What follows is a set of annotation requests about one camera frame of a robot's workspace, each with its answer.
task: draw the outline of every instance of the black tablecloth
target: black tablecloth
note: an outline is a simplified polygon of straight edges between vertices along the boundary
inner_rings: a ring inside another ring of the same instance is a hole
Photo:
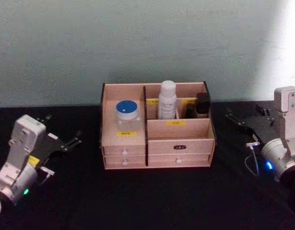
[[[261,102],[271,106],[271,102]],[[217,148],[211,168],[105,171],[99,150],[99,107],[0,109],[0,168],[8,155],[14,121],[51,114],[48,132],[67,141],[82,130],[82,145],[53,158],[56,172],[35,185],[0,216],[0,229],[295,229],[288,191],[264,170],[255,178],[244,167],[251,139],[225,119],[226,108],[250,115],[254,102],[214,103]]]

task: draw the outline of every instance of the blue indicator light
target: blue indicator light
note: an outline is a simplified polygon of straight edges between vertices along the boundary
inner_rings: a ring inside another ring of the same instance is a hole
[[[270,170],[273,169],[273,165],[269,161],[266,161],[266,166]]]

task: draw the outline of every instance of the wooden organizer box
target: wooden organizer box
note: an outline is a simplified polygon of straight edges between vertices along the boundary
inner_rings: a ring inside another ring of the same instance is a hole
[[[158,120],[161,83],[104,84],[102,92],[101,148],[105,169],[210,167],[216,145],[210,119],[184,119],[187,104],[208,92],[205,82],[176,83],[176,119]],[[120,132],[116,105],[137,103],[141,121],[136,132]]]

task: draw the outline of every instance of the cable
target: cable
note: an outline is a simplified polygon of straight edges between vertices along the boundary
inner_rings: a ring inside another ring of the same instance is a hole
[[[259,176],[259,168],[258,168],[258,163],[257,163],[257,159],[256,159],[256,155],[255,155],[255,152],[254,152],[254,149],[253,149],[253,147],[252,146],[250,146],[250,149],[251,149],[251,151],[252,151],[252,154],[253,155],[249,155],[249,156],[247,156],[245,159],[244,159],[244,164],[245,164],[245,167],[247,167],[247,169],[254,175],[254,176]],[[248,164],[247,164],[247,160],[248,160],[248,158],[250,158],[250,157],[254,157],[254,160],[255,160],[255,165],[256,165],[256,173],[254,173],[253,171],[252,171],[252,169],[250,169],[249,168],[249,166],[248,166]]]

